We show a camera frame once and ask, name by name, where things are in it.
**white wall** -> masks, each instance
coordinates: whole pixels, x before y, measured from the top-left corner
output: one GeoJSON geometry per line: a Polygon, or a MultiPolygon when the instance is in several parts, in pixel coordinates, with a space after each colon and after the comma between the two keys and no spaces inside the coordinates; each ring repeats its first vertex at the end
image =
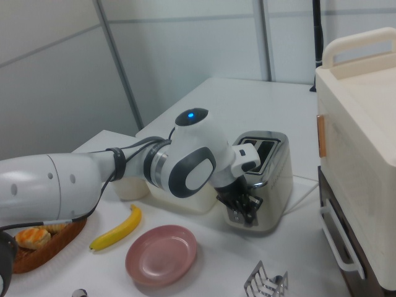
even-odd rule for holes
{"type": "Polygon", "coordinates": [[[209,77],[267,80],[255,0],[102,0],[144,125],[209,77]]]}
{"type": "Polygon", "coordinates": [[[0,160],[137,132],[91,0],[2,0],[0,28],[0,160]]]}
{"type": "MultiPolygon", "coordinates": [[[[269,7],[275,80],[312,84],[315,71],[311,0],[265,0],[269,7]]],[[[396,1],[321,0],[324,45],[347,35],[396,27],[396,1]]],[[[350,59],[387,50],[387,44],[340,55],[350,59]]]]}

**toast rack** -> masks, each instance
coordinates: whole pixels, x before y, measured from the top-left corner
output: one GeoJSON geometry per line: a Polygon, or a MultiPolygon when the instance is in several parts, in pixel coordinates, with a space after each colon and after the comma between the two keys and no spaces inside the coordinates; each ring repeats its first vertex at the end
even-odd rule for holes
{"type": "Polygon", "coordinates": [[[285,295],[285,290],[288,289],[288,274],[286,271],[284,276],[277,275],[276,277],[269,278],[264,270],[262,261],[260,261],[255,269],[253,269],[243,287],[247,297],[258,297],[261,295],[266,297],[281,297],[285,295]]]}

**toaster slot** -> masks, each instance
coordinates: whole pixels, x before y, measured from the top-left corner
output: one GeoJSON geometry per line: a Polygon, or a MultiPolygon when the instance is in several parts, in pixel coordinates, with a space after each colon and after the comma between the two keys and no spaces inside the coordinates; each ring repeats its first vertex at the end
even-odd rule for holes
{"type": "Polygon", "coordinates": [[[271,160],[275,151],[278,140],[274,139],[243,139],[243,144],[252,144],[257,150],[260,157],[260,165],[248,171],[250,174],[261,174],[271,160]]]}

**white handle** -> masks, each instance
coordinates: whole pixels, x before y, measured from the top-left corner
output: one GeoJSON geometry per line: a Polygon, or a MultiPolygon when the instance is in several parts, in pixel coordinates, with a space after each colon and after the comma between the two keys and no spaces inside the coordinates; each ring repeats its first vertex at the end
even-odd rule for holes
{"type": "Polygon", "coordinates": [[[358,256],[356,255],[355,251],[353,250],[352,245],[348,239],[348,236],[345,233],[344,229],[342,228],[341,223],[338,220],[338,217],[335,214],[334,209],[328,200],[326,201],[326,206],[320,208],[319,217],[320,217],[320,220],[322,223],[322,228],[323,228],[324,234],[326,235],[326,238],[330,244],[330,247],[332,249],[332,252],[334,254],[334,257],[335,257],[335,260],[337,261],[338,266],[344,271],[359,272],[361,279],[364,280],[365,276],[364,276],[363,267],[361,266],[358,256]],[[338,252],[337,247],[335,246],[334,240],[333,240],[333,238],[329,232],[329,229],[326,225],[326,222],[324,221],[324,219],[322,217],[322,214],[325,214],[325,213],[329,213],[330,216],[332,217],[332,220],[334,221],[335,226],[337,227],[337,230],[340,233],[340,235],[344,241],[344,245],[346,246],[346,248],[349,252],[349,255],[351,256],[353,263],[347,264],[344,261],[342,261],[341,255],[338,252]]]}
{"type": "Polygon", "coordinates": [[[329,43],[323,52],[323,68],[328,69],[334,66],[334,56],[353,48],[372,45],[382,41],[392,41],[392,52],[396,52],[396,29],[381,28],[368,32],[338,38],[329,43]]]}

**wicker basket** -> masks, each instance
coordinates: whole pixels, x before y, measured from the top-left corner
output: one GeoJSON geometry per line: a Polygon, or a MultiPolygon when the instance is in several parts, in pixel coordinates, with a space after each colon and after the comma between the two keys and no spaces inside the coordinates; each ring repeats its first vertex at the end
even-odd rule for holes
{"type": "Polygon", "coordinates": [[[36,251],[19,247],[13,273],[29,272],[47,263],[81,232],[86,222],[87,219],[68,224],[62,231],[52,235],[51,240],[36,251]]]}

